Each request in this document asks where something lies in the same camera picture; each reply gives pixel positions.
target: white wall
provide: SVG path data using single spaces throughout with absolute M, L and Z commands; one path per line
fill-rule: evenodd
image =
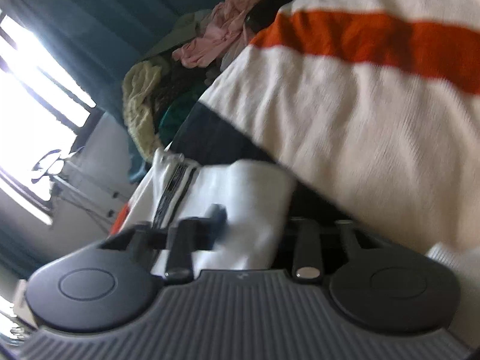
M 135 187 L 130 185 L 127 179 L 130 166 L 127 132 L 113 117 L 102 117 L 78 160 L 83 171 L 102 183 L 126 196 L 130 196 L 134 191 Z M 122 202 L 111 199 L 109 193 L 87 180 L 72 177 L 70 182 L 92 196 L 96 202 L 105 205 L 106 211 L 108 208 L 118 211 L 122 206 Z M 51 227 L 23 209 L 2 190 L 0 210 L 2 216 L 21 230 L 24 238 L 39 254 L 50 259 L 61 257 L 105 237 L 105 233 L 83 210 L 66 202 L 59 202 L 56 207 Z

